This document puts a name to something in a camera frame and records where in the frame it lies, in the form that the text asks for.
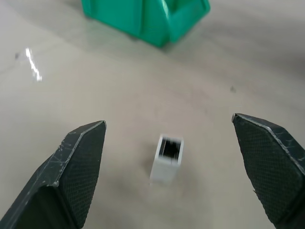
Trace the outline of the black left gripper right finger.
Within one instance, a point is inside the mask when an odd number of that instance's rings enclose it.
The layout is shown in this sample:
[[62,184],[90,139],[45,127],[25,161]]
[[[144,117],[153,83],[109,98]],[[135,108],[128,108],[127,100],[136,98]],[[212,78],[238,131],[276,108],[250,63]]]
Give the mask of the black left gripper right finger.
[[283,127],[235,113],[244,167],[268,219],[277,229],[305,227],[305,150]]

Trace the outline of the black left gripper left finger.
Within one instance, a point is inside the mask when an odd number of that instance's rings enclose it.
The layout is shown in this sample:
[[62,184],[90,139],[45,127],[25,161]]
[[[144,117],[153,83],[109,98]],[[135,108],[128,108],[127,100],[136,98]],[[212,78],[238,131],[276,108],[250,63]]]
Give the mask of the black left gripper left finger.
[[0,227],[83,228],[99,177],[105,133],[105,121],[69,132],[30,177]]

